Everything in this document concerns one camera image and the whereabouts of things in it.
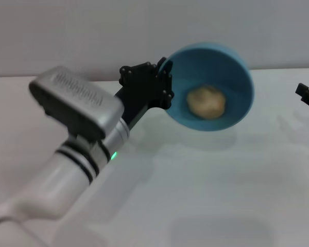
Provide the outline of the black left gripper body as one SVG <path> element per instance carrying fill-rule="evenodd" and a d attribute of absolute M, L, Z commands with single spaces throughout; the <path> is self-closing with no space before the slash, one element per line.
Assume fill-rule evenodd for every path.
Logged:
<path fill-rule="evenodd" d="M 132 129 L 151 108 L 159 108 L 159 84 L 157 78 L 132 81 L 115 94 L 123 105 L 122 119 Z"/>

